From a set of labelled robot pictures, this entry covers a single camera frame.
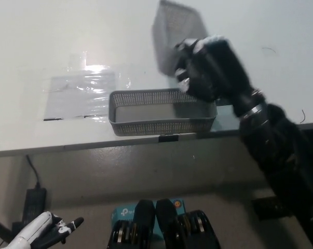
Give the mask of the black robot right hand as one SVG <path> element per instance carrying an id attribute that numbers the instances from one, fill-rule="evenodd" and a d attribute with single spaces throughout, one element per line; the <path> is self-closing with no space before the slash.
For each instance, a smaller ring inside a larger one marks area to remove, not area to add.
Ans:
<path id="1" fill-rule="evenodd" d="M 180 56 L 175 78 L 182 91 L 206 102 L 224 98 L 233 106 L 251 104 L 253 88 L 228 39 L 185 39 L 175 50 Z"/>

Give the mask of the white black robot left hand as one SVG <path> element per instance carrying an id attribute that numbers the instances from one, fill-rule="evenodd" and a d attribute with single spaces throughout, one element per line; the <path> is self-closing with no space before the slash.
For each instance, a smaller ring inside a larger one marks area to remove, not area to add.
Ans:
<path id="1" fill-rule="evenodd" d="M 83 217 L 66 223 L 63 218 L 47 211 L 38 215 L 26 225 L 6 246 L 11 249 L 48 249 L 57 243 L 66 243 L 82 223 Z"/>

